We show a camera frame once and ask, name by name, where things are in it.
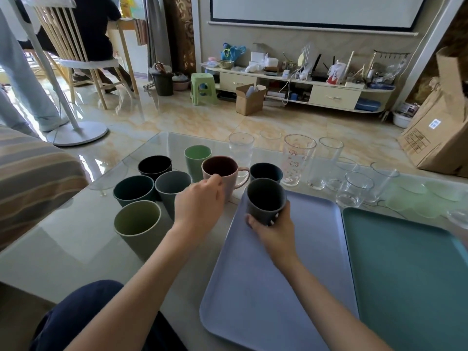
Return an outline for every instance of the dark blue pants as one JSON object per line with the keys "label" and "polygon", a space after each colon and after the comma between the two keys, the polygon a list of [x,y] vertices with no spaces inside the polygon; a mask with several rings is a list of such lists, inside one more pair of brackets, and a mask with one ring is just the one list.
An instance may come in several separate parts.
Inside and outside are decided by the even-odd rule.
{"label": "dark blue pants", "polygon": [[[71,293],[41,320],[29,350],[63,351],[122,287],[119,282],[102,280]],[[187,351],[161,312],[143,347],[143,351],[152,350]]]}

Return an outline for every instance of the blue plastic bag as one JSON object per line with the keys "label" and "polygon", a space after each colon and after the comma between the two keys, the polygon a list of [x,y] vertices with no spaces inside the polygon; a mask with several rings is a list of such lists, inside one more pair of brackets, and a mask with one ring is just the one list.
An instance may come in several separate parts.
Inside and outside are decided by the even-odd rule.
{"label": "blue plastic bag", "polygon": [[238,57],[245,53],[245,46],[236,47],[227,43],[223,44],[224,50],[221,52],[221,60],[236,61]]}

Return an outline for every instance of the trash can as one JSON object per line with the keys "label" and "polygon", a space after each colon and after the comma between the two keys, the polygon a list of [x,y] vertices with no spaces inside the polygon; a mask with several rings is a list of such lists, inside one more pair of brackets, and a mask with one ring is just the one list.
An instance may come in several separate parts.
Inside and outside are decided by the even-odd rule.
{"label": "trash can", "polygon": [[172,85],[172,76],[174,74],[165,73],[165,74],[154,74],[152,73],[151,76],[153,77],[153,82],[155,83],[156,92],[160,96],[172,96],[174,94],[174,88]]}

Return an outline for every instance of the hand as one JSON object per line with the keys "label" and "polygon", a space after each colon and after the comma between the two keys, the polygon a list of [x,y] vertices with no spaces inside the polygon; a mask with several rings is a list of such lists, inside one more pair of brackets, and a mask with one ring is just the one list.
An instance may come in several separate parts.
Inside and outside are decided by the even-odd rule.
{"label": "hand", "polygon": [[290,212],[291,204],[287,201],[272,226],[259,223],[250,214],[246,216],[247,222],[265,245],[273,263],[283,273],[285,269],[299,261],[294,240],[294,223],[291,220]]}
{"label": "hand", "polygon": [[224,209],[223,182],[219,175],[193,183],[175,198],[173,230],[195,247],[214,227]]}

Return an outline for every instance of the cabinet drawer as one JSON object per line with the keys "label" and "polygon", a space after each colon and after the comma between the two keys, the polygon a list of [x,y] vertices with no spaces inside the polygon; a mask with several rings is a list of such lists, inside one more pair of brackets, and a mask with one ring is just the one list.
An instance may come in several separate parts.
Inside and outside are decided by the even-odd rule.
{"label": "cabinet drawer", "polygon": [[354,109],[360,95],[360,91],[314,85],[309,103],[335,108]]}
{"label": "cabinet drawer", "polygon": [[230,72],[219,73],[219,88],[221,90],[235,91],[239,86],[257,85],[258,78],[255,76],[238,75]]}

